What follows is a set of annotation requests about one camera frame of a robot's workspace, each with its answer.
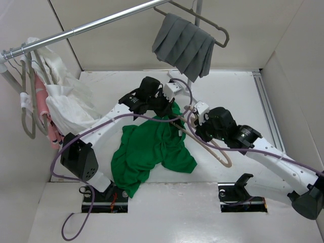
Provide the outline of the beige plastic hanger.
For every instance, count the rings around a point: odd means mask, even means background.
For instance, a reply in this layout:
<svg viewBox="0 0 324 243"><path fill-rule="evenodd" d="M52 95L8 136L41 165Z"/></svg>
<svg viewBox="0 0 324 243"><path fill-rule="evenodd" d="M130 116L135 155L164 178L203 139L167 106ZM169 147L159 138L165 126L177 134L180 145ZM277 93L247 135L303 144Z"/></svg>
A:
<svg viewBox="0 0 324 243"><path fill-rule="evenodd" d="M187 109L188 111L194 111L194 108L192 105L186 105L184 107L185 109ZM182 122L184 122L185 124L188 125L192 125L193 124L193 119L190 119L190 122L188 122L185 118L180 118L179 120L181 120ZM185 133L187 136L189 136L191 139L193 139L197 144L199 144L201 147L203 147L208 153L210 153L221 165L223 165L226 168L230 168L232 167L232 161L230 159L230 157L227 155L226 152L224 151L220 151L220 153L222 154L222 156L225 158L226 161L224 161L222 158L220 158L218 156L218 154L216 154L210 147L206 146L205 144L203 144L201 141L199 141L192 133L188 132L183 125L178 125L175 121L170 122L173 126L175 126L178 130L181 131L181 133ZM216 147L219 148L220 146L214 142L211 141L211 143Z"/></svg>

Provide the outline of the green t shirt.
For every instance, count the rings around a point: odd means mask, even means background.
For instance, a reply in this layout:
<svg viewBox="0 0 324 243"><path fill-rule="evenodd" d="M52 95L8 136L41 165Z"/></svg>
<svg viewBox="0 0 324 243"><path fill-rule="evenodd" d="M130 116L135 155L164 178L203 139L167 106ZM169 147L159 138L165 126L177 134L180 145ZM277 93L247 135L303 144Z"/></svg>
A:
<svg viewBox="0 0 324 243"><path fill-rule="evenodd" d="M162 118L155 116L141 125L122 128L119 149L111 160L113 179L118 188L133 197L139 186L150 176L158 164L164 168L190 174L197 163L185 147L185 134L168 120L181 115L180 107L174 103L172 113Z"/></svg>

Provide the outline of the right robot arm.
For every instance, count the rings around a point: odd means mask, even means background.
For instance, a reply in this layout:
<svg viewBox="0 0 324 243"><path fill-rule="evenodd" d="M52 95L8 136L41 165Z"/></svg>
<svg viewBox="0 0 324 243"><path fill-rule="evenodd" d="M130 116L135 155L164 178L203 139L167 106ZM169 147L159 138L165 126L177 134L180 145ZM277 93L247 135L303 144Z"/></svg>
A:
<svg viewBox="0 0 324 243"><path fill-rule="evenodd" d="M323 209L323 173L297 162L270 144L258 131L237 125L229 110L209 109L201 104L193 107L195 137L207 146L214 140L226 144L225 151L238 151L260 163L279 178L268 181L245 173L230 185L235 204L253 197L265 197L287 205L303 217L315 220Z"/></svg>

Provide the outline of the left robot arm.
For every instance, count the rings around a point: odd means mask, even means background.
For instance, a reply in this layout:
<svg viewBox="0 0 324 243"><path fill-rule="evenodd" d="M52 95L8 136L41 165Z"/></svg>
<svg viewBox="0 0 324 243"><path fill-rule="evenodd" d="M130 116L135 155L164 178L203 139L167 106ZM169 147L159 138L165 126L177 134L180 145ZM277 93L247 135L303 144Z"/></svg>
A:
<svg viewBox="0 0 324 243"><path fill-rule="evenodd" d="M81 132L81 138L72 133L65 136L63 145L66 149L61 155L61 165L92 185L99 199L109 200L113 194L112 179L99 170L96 152L103 148L110 137L149 110L158 117L172 115L175 88L176 84L162 85L155 78L143 78L139 88L120 98L111 111Z"/></svg>

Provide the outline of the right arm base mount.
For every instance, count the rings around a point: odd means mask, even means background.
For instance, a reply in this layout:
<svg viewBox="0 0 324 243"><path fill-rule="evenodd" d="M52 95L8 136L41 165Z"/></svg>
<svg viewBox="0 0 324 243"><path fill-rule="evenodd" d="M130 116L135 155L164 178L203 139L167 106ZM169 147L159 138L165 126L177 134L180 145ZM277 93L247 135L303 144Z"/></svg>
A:
<svg viewBox="0 0 324 243"><path fill-rule="evenodd" d="M263 197L250 196L245 189L252 174L244 173L236 182L218 183L218 198L221 213L267 213Z"/></svg>

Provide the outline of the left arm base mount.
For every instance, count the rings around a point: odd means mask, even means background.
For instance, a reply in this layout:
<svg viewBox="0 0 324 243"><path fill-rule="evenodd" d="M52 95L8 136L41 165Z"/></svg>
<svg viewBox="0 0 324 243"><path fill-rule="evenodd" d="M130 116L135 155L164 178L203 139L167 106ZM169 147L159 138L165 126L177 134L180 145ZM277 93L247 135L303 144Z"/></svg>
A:
<svg viewBox="0 0 324 243"><path fill-rule="evenodd" d="M79 193L83 195L81 205L82 213L87 213L92 202L92 191L89 186L79 188ZM94 189L94 203L92 213L127 213L128 212L127 193L115 185L111 185L105 192Z"/></svg>

